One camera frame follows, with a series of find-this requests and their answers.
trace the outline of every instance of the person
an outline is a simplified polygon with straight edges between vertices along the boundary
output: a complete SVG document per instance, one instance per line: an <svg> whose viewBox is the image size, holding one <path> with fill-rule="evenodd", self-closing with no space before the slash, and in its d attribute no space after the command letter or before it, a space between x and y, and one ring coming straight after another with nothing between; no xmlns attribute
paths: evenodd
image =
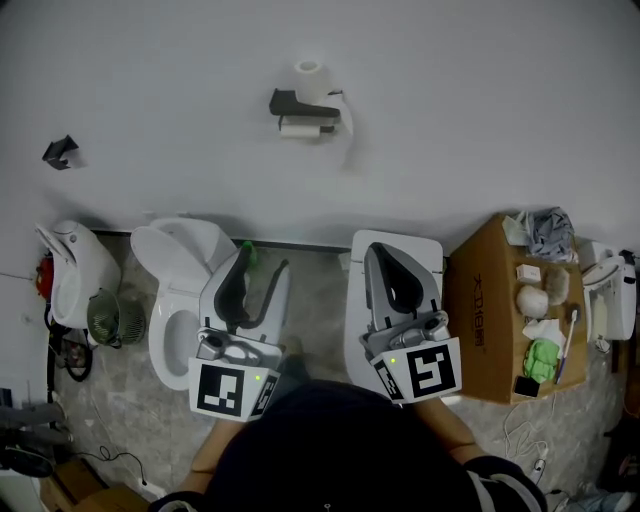
<svg viewBox="0 0 640 512"><path fill-rule="evenodd" d="M294 346L263 416L218 419L180 488L150 512L546 512L522 470L484 453L440 399L401 408L311 381Z"/></svg>

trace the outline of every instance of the toilet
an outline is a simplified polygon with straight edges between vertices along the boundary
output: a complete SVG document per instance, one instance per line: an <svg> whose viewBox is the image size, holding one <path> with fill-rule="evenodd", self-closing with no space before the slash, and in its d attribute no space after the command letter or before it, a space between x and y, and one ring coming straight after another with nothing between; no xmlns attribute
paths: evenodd
<svg viewBox="0 0 640 512"><path fill-rule="evenodd" d="M189 388L189 358L198 350L200 293L236 246L215 224L198 219L156 219L131 234L131 248L159 283L149 322L149 354L158 378Z"/></svg>
<svg viewBox="0 0 640 512"><path fill-rule="evenodd" d="M53 254L51 313L73 329L87 328L89 299L120 285L120 268L98 237L82 224L65 220L51 231L36 224L36 233Z"/></svg>

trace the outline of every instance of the black cable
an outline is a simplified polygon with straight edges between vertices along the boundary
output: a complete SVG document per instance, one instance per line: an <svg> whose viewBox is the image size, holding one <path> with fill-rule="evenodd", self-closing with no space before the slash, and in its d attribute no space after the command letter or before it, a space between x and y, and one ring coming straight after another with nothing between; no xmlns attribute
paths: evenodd
<svg viewBox="0 0 640 512"><path fill-rule="evenodd" d="M550 494L553 495L553 496L558 495L558 494L565 494L567 496L567 498L569 499L569 502L575 503L582 510L584 510L584 512L587 512L587 509L584 508L582 505L580 505L580 503L578 503L578 501L573 496L571 496L571 494L569 494L567 491L563 491L562 489L554 489L553 491L549 491L547 494L545 494L545 497L549 496ZM556 508L554 508L553 510L555 511L559 506L560 506L560 503L558 503L558 505L556 505Z"/></svg>
<svg viewBox="0 0 640 512"><path fill-rule="evenodd" d="M94 459L98 459L100 462L113 462L114 460L116 460L121 455L129 455L129 456L133 457L134 459L136 459L138 464L140 464L140 478L141 478L141 481L142 481L142 485L147 485L147 482L144 479L144 471L142 469L142 462L140 462L140 459L138 457L136 457L133 453L131 453L131 452L119 452L118 455L116 455L115 457L112 457L111 456L111 452L109 452L109 449L106 446L101 445L99 450L100 450L100 455L102 455L102 458L98 457L97 455L94 455L93 453L87 453L87 452L74 452L72 455L86 455L88 457L93 457Z"/></svg>

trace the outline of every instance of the tiled floor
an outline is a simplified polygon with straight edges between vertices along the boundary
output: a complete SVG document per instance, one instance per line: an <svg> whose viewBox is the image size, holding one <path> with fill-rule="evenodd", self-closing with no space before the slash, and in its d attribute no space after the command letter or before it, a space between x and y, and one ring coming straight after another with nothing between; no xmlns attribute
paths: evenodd
<svg viewBox="0 0 640 512"><path fill-rule="evenodd" d="M142 268L129 249L127 237L102 237L123 268L121 293L140 300L150 317L156 280ZM331 253L260 249L251 270L251 310L260 301L271 273L281 259L291 264L292 287L283 336L302 340L312 377L348 381L342 357L347 277ZM549 445L543 490L562 488L575 493L580 483L594 482L607 451L604 432L621 414L623 378L612 375L610 355L590 352L588 382L559 393L552 419L532 440ZM148 339L121 350L101 347L94 352L90 378L78 384L64 372L56 386L75 436L74 449L98 453L101 445L112 455L129 451L140 458L145 477L165 491L186 475L191 459L209 432L213 420L192 413L188 393L166 388L156 377L148 353ZM509 430L526 420L541 425L551 413L552 399L528 403L511 415ZM476 434L489 453L504 456L504 420L511 407L463 399L452 409ZM518 459L529 472L535 454ZM115 462L91 461L108 481L123 481L146 493L138 480L138 464L123 456Z"/></svg>

